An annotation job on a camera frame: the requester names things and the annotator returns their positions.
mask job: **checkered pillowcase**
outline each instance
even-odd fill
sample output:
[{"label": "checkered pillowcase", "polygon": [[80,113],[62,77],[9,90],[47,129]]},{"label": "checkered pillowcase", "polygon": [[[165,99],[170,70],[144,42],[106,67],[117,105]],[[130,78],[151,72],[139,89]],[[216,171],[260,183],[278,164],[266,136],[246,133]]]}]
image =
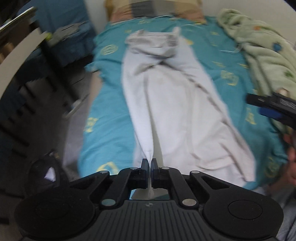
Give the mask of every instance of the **checkered pillowcase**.
[{"label": "checkered pillowcase", "polygon": [[111,22],[138,17],[174,15],[196,22],[205,22],[201,9],[202,0],[106,0],[112,9]]}]

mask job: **hand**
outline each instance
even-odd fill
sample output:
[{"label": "hand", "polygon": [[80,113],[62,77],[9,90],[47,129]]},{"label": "hand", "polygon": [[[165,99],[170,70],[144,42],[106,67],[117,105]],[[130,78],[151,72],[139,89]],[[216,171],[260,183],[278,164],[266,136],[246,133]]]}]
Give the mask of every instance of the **hand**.
[{"label": "hand", "polygon": [[[284,140],[289,144],[292,143],[290,135],[285,134]],[[290,147],[287,154],[289,162],[286,166],[284,175],[286,175],[286,178],[290,184],[296,186],[296,150],[293,147]]]}]

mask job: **blue device part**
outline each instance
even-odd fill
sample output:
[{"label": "blue device part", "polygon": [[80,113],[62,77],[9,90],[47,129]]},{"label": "blue device part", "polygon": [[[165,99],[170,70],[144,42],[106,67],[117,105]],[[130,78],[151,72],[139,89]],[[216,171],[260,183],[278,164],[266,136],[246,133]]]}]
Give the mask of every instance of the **blue device part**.
[{"label": "blue device part", "polygon": [[259,114],[273,118],[275,120],[278,120],[283,117],[283,115],[280,112],[277,112],[276,110],[265,108],[265,107],[259,108]]}]

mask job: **ribbed black surface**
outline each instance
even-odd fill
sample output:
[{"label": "ribbed black surface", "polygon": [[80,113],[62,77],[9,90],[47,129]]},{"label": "ribbed black surface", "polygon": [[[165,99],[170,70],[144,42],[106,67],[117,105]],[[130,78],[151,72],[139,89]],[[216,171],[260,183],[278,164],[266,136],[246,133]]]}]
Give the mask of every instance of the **ribbed black surface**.
[{"label": "ribbed black surface", "polygon": [[230,241],[212,230],[195,210],[175,201],[126,200],[118,209],[103,211],[85,233],[69,241]]}]

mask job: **white wall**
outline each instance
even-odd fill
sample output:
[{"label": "white wall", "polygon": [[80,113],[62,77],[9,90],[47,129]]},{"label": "white wall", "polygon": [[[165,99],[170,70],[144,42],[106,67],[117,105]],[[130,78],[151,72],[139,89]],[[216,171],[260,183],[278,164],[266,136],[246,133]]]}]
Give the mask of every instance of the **white wall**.
[{"label": "white wall", "polygon": [[96,32],[102,32],[107,24],[107,14],[104,7],[104,0],[84,0],[84,3]]},{"label": "white wall", "polygon": [[[107,24],[104,0],[84,0],[97,31]],[[222,8],[233,8],[275,27],[286,39],[296,42],[296,12],[284,0],[203,0],[205,15],[215,16]]]}]

